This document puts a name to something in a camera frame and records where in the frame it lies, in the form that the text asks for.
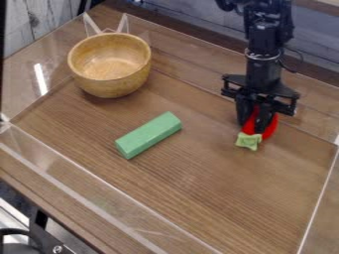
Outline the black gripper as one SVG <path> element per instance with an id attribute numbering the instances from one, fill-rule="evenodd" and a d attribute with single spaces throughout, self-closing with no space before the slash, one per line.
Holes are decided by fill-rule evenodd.
<path id="1" fill-rule="evenodd" d="M 258 106 L 254 130 L 271 135 L 276 128 L 276 112 L 293 116 L 301 94 L 282 81 L 280 58 L 247 58 L 246 74 L 226 74 L 222 94 L 237 102 L 238 121 L 245 125 Z"/>

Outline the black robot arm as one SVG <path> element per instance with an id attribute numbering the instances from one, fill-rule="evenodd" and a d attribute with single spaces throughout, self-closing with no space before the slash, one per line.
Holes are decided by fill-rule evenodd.
<path id="1" fill-rule="evenodd" d="M 226 74 L 222 94 L 237 102 L 242 126 L 254 117 L 254 132 L 262 134 L 277 113 L 293 116 L 301 94 L 282 82 L 285 45 L 294 37 L 292 0 L 215 0 L 226 12 L 245 18 L 249 46 L 247 73 Z"/>

